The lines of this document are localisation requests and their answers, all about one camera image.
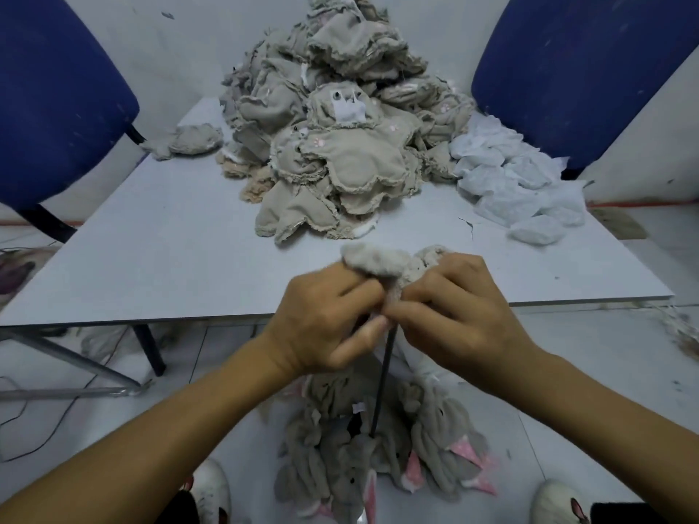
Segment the finger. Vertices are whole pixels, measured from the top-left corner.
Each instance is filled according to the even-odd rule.
[[[396,301],[381,309],[381,314],[400,324],[405,330],[414,330],[438,344],[449,346],[459,337],[459,324],[430,309],[424,303]]]
[[[405,301],[432,302],[451,316],[465,319],[474,315],[478,298],[444,277],[435,268],[408,285],[400,297]]]
[[[488,271],[485,260],[480,255],[448,254],[442,257],[440,264],[435,269],[462,289],[476,294],[476,296],[483,298],[502,297],[500,289]]]
[[[335,305],[337,313],[345,319],[354,320],[360,314],[370,312],[378,307],[386,298],[384,290],[378,279],[367,279],[361,285],[355,287],[344,296],[341,296]]]
[[[345,342],[337,346],[335,351],[330,354],[328,366],[334,370],[339,370],[358,356],[371,352],[390,326],[389,319],[383,316],[368,321]]]
[[[366,275],[352,270],[342,261],[326,266],[318,275],[334,295],[345,294],[366,279]]]

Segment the shoe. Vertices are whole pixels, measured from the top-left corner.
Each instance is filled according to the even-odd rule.
[[[200,524],[228,524],[231,491],[223,469],[216,460],[206,458],[182,486],[197,503]]]
[[[541,484],[531,504],[531,524],[590,524],[580,496],[559,481]]]

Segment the wire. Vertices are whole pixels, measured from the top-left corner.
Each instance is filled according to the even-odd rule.
[[[114,345],[114,349],[113,349],[112,352],[109,354],[109,357],[107,358],[107,360],[104,362],[104,365],[109,364],[109,361],[112,360],[112,357],[113,357],[113,356],[115,355],[115,353],[117,352],[117,349],[119,348],[119,344],[121,343],[122,338],[124,338],[124,335],[126,334],[127,330],[128,330],[128,328],[127,328],[127,329],[122,333],[122,335],[119,337],[119,339],[118,339],[116,345]],[[94,376],[87,382],[87,384],[85,384],[85,385],[83,386],[83,390],[84,390],[85,388],[89,387],[90,384],[92,384],[92,383],[94,382],[95,378],[97,378],[97,377],[99,377],[99,375],[94,375]],[[22,389],[23,389],[19,384],[17,384],[17,382],[15,382],[15,381],[14,381],[12,378],[10,378],[10,377],[6,377],[6,376],[2,375],[2,376],[0,376],[0,378],[4,378],[6,381],[9,381],[10,384],[12,384],[12,385],[13,385],[16,389],[18,389],[18,390],[22,390]],[[75,397],[75,398],[73,398],[73,400],[72,400],[71,403],[68,405],[68,407],[63,411],[63,414],[61,415],[61,418],[60,418],[60,419],[58,420],[58,422],[56,423],[56,426],[54,427],[54,429],[51,431],[51,433],[49,434],[49,436],[44,440],[44,442],[43,442],[41,445],[39,445],[39,446],[38,446],[37,448],[35,448],[35,449],[29,450],[29,451],[27,451],[27,452],[25,452],[25,453],[19,454],[18,456],[14,456],[13,458],[9,458],[9,459],[7,459],[7,460],[4,459],[4,458],[2,457],[2,453],[0,453],[0,463],[9,463],[9,462],[13,462],[13,461],[15,461],[15,460],[19,460],[20,458],[24,458],[25,456],[29,456],[30,454],[34,454],[34,453],[37,452],[38,450],[41,450],[49,441],[51,441],[51,438],[54,437],[54,435],[56,434],[56,432],[58,432],[58,429],[59,429],[59,427],[61,426],[61,423],[62,423],[63,420],[66,418],[66,416],[68,415],[68,413],[71,411],[71,408],[73,408],[73,406],[74,406],[75,403],[78,401],[78,399],[80,399],[80,397]],[[2,430],[2,428],[3,428],[5,425],[7,425],[9,422],[12,422],[12,421],[15,421],[15,420],[19,419],[19,418],[22,416],[22,414],[24,413],[24,411],[27,409],[27,405],[29,405],[29,400],[25,400],[25,401],[24,401],[24,405],[22,405],[22,409],[20,410],[20,413],[19,413],[19,414],[17,414],[17,415],[14,416],[13,418],[8,419],[7,421],[0,422],[0,430]]]

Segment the rabbit ear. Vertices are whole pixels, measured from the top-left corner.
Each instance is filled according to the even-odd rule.
[[[589,522],[587,520],[587,517],[585,516],[585,513],[583,513],[580,504],[574,498],[570,499],[570,508],[572,509],[573,514],[578,518],[578,520],[580,520],[581,523]]]

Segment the pile of fabric pieces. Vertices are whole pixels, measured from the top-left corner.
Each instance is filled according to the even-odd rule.
[[[550,245],[585,224],[584,180],[563,181],[568,158],[551,158],[494,116],[474,113],[450,143],[457,186],[479,198],[476,214],[531,245]]]
[[[305,21],[268,31],[224,80],[233,141],[217,156],[261,203],[257,234],[361,237],[383,199],[455,181],[448,142],[475,104],[426,67],[370,0],[310,0]]]
[[[358,243],[343,247],[343,259],[392,279],[389,294],[397,298],[446,251],[431,246],[411,256]],[[408,348],[415,349],[407,343],[394,346],[398,356]],[[346,370],[298,384],[305,406],[287,425],[277,500],[293,502],[299,516],[323,514],[338,524],[356,524],[375,522],[377,474],[388,475],[408,493],[420,489],[426,478],[434,493],[452,502],[466,490],[494,495],[483,471],[489,463],[486,439],[435,375],[391,370],[376,434],[369,435],[380,374],[381,363],[370,354]]]

